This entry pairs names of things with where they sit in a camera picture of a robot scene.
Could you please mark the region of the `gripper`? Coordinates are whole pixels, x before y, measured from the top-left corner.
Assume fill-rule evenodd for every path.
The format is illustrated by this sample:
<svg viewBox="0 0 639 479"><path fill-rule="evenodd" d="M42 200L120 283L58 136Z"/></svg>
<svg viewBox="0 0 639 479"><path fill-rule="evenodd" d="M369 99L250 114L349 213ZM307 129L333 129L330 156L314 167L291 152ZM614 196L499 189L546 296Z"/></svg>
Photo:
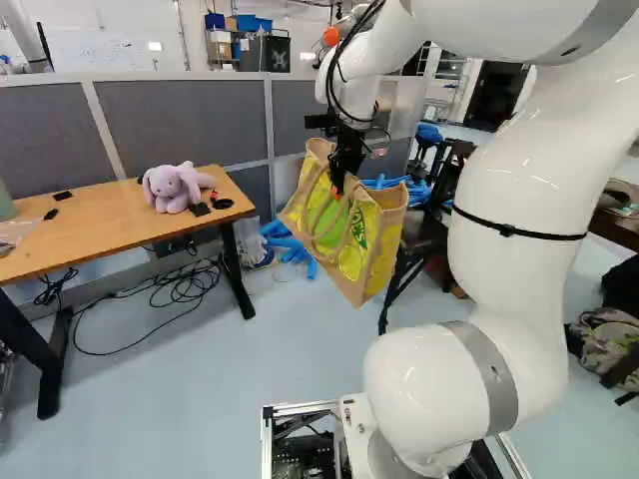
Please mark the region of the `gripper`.
<svg viewBox="0 0 639 479"><path fill-rule="evenodd" d="M335 120L326 135L335 140L332 152L328 155L330 173L333 176L344 173L356 175L367 153L364 132Z"/></svg>

